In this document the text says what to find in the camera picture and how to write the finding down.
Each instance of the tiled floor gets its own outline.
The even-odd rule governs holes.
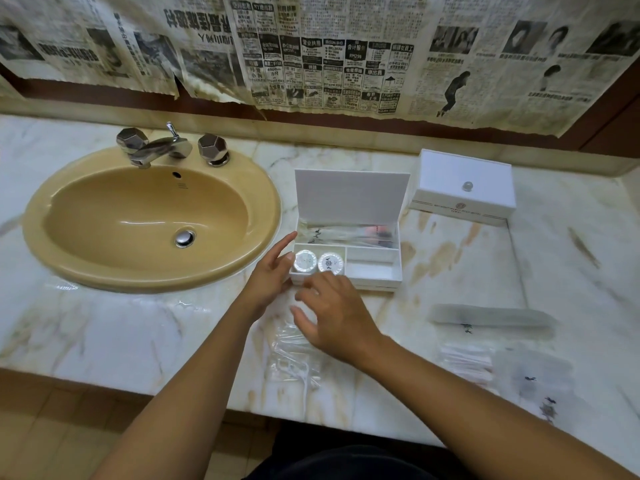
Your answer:
[[[149,400],[0,369],[0,480],[89,478]],[[228,411],[206,480],[243,478],[271,453],[278,427]]]

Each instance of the sink drain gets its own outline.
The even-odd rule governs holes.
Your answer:
[[[175,236],[175,245],[179,248],[188,248],[196,240],[196,233],[192,230],[180,231]]]

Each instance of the forearm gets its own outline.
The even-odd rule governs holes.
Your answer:
[[[411,409],[482,478],[637,478],[574,437],[388,337],[356,366]]]
[[[126,430],[96,479],[203,478],[251,323],[237,299]]]

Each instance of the marble countertop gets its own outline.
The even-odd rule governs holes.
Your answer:
[[[155,394],[187,361],[242,289],[252,266],[201,288],[155,295],[94,290],[53,276],[29,253],[20,217],[67,163],[112,146],[119,127],[0,116],[0,367]],[[411,171],[415,158],[228,139],[267,170],[283,202],[275,239],[295,226],[295,168]],[[572,434],[640,474],[640,218],[617,179],[514,168],[509,227],[416,210],[401,217],[404,282],[363,292],[380,329],[435,360],[435,303],[534,308],[559,322],[536,346],[572,362],[583,402]],[[228,407],[440,444],[372,379],[327,361],[321,385],[270,379],[270,343],[291,320],[290,292],[247,340]]]

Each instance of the sink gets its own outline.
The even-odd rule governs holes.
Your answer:
[[[187,289],[240,270],[276,232],[278,192],[242,154],[213,168],[193,153],[138,169],[114,147],[69,164],[27,206],[29,249],[64,278],[121,292]]]

